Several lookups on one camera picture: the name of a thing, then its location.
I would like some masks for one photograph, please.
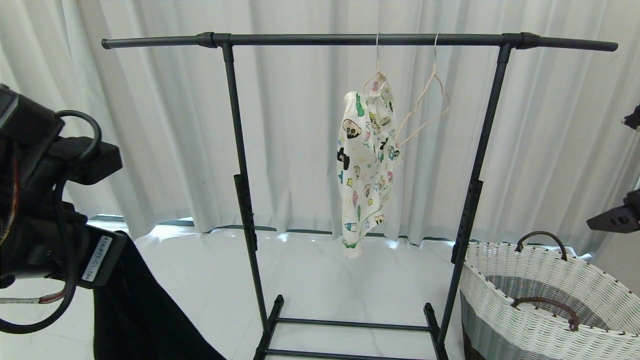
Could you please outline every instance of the white curtain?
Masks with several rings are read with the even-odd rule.
[[[238,173],[220,49],[107,51],[102,38],[229,33],[519,33],[609,40],[615,53],[513,51],[481,179],[473,238],[557,233],[578,253],[604,239],[585,219],[640,176],[640,136],[620,124],[640,101],[640,2],[0,0],[0,80],[51,108],[93,115],[125,168],[70,184],[80,211],[122,214],[133,235],[192,216],[240,224]],[[495,69],[492,47],[438,47],[451,111],[405,148],[391,238],[453,239]],[[335,142],[342,98],[375,70],[373,47],[234,48],[257,225],[339,234]],[[415,105],[432,47],[382,47],[396,116]],[[444,108],[430,91],[409,132]],[[91,135],[69,119],[63,133]]]

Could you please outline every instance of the woven laundry basket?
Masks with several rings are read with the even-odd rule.
[[[522,245],[538,234],[562,253]],[[640,359],[640,299],[551,233],[470,243],[460,293],[467,360]]]

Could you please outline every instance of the clothing rack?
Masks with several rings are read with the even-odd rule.
[[[467,188],[467,197],[460,218],[460,227],[453,247],[451,262],[454,269],[449,286],[449,294],[444,309],[444,315],[440,326],[435,316],[433,307],[428,302],[424,305],[424,316],[428,326],[394,325],[386,323],[362,323],[345,321],[327,321],[301,318],[284,318],[280,316],[280,311],[284,305],[284,298],[278,295],[267,316],[264,304],[264,294],[262,293],[262,283],[258,269],[258,261],[255,252],[258,250],[255,226],[253,224],[253,210],[251,205],[251,195],[249,191],[249,178],[246,168],[246,157],[244,155],[244,140],[242,124],[240,120],[240,106],[238,103],[238,93],[236,85],[236,70],[234,68],[234,46],[240,45],[434,45],[436,37],[438,46],[497,46],[499,48],[497,66],[493,77],[493,85],[487,104],[484,123],[480,133],[476,158],[471,171],[471,178]],[[361,327],[368,329],[389,329],[404,331],[422,331],[431,335],[438,360],[448,360],[445,349],[445,337],[451,321],[458,283],[462,273],[463,262],[467,253],[471,229],[476,217],[476,210],[480,199],[483,182],[480,180],[480,170],[486,153],[489,135],[493,124],[493,118],[498,105],[498,98],[502,88],[502,82],[509,62],[511,50],[532,49],[534,47],[556,47],[563,49],[582,49],[595,51],[615,51],[618,44],[614,42],[602,42],[595,40],[577,40],[569,38],[549,38],[541,37],[532,33],[505,33],[496,35],[482,34],[297,34],[297,35],[235,35],[229,33],[206,32],[194,36],[186,37],[149,37],[149,38],[126,38],[107,40],[102,39],[102,46],[105,49],[119,47],[152,47],[152,46],[179,46],[179,45],[199,45],[204,47],[222,48],[222,53],[227,69],[227,83],[229,98],[231,101],[231,114],[234,123],[234,133],[236,136],[236,148],[238,162],[240,164],[240,174],[234,175],[240,214],[242,218],[246,247],[249,253],[249,262],[253,275],[253,285],[260,311],[262,322],[262,338],[255,351],[254,360],[264,359],[268,355],[313,357],[318,359],[400,359],[396,357],[378,356],[358,356],[347,354],[329,354],[319,352],[279,350],[269,348],[276,325],[279,323],[295,323],[305,325],[328,325],[339,327]]]

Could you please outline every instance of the rack bottom crossbar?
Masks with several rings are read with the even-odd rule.
[[[414,359],[407,359],[403,357],[380,357],[380,356],[363,356],[363,355],[349,355],[349,354],[331,354],[331,353],[324,353],[324,352],[307,352],[307,351],[280,350],[280,349],[269,348],[269,344],[271,343],[273,333],[275,332],[275,328],[278,323],[359,327],[359,328],[366,328],[366,329],[382,329],[382,330],[424,331],[424,332],[430,333],[431,335],[431,341],[433,342],[437,360],[449,360],[449,358],[447,357],[447,352],[444,349],[444,347],[438,346],[437,339],[438,339],[438,335],[440,334],[440,328],[438,327],[438,321],[436,320],[433,307],[431,307],[430,303],[426,303],[424,305],[424,316],[426,317],[427,324],[429,326],[281,318],[280,311],[282,310],[283,305],[284,305],[284,298],[282,295],[278,295],[273,304],[273,309],[271,310],[271,314],[269,314],[268,330],[262,334],[262,339],[260,339],[260,344],[255,350],[255,357],[253,358],[253,360],[263,360],[269,355],[308,357],[308,358],[315,358],[315,359],[414,360]]]

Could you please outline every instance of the white floor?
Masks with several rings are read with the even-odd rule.
[[[156,279],[227,359],[252,359],[261,326],[243,232],[163,237],[136,242]],[[425,241],[418,248],[368,238],[360,258],[346,259],[330,236],[259,232],[258,237],[267,312],[282,294],[285,317],[426,325],[422,308],[427,301],[438,321],[442,317],[452,270],[449,243]],[[35,296],[59,288],[60,282],[34,279],[1,293]],[[76,294],[69,310],[49,328],[31,335],[0,335],[0,359],[93,359],[92,294],[84,289]],[[3,305],[0,316],[33,322],[55,306]],[[423,332],[280,324],[271,348],[435,359],[431,338]],[[447,352],[449,359],[463,359],[458,303]]]

